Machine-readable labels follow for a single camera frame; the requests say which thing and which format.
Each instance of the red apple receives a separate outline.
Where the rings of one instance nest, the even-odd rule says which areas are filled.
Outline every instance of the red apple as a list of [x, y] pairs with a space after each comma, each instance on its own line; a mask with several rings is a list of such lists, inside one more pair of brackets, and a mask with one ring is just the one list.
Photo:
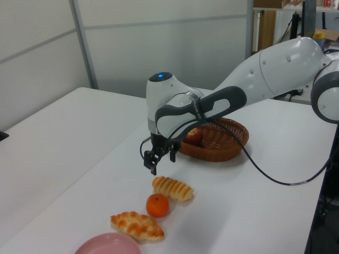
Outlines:
[[199, 147], [202, 142], [202, 131], [200, 128], [191, 130], [183, 140], [187, 144]]

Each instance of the bread roll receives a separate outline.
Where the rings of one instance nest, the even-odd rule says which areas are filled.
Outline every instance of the bread roll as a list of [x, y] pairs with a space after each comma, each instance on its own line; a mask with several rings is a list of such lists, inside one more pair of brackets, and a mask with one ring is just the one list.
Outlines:
[[137, 241], [157, 241], [165, 238], [164, 231], [150, 217], [137, 212], [123, 212], [111, 216], [112, 225]]
[[155, 177], [152, 185], [155, 192], [178, 201], [187, 201], [193, 198], [194, 190], [190, 186], [169, 177]]

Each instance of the shelf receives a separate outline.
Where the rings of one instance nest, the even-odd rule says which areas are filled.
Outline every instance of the shelf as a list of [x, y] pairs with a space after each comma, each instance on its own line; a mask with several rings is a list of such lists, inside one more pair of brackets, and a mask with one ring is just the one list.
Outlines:
[[[302, 5], [286, 5], [284, 8], [261, 8], [261, 7], [254, 7], [254, 10], [257, 11], [300, 11], [302, 10]], [[322, 7], [322, 6], [317, 6], [317, 12], [331, 12], [331, 13], [338, 13], [339, 14], [339, 10], [337, 9], [333, 9], [330, 7]]]

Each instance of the brown woven basket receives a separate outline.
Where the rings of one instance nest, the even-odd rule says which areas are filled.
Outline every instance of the brown woven basket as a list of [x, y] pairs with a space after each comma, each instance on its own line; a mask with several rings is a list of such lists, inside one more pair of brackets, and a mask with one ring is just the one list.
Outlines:
[[[247, 143], [248, 130], [240, 123], [226, 118], [220, 118], [217, 122], [233, 132], [243, 145]], [[242, 148], [237, 141], [214, 123], [209, 123], [200, 129], [203, 134], [201, 146], [196, 147], [181, 142], [181, 153], [201, 160], [220, 162], [233, 159], [241, 152]]]

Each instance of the mandarin orange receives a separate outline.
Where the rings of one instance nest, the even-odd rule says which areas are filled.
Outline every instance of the mandarin orange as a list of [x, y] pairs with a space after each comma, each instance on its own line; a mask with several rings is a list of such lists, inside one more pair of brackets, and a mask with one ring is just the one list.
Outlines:
[[170, 203], [165, 195], [156, 193], [148, 197], [146, 210], [152, 217], [164, 217], [170, 209]]

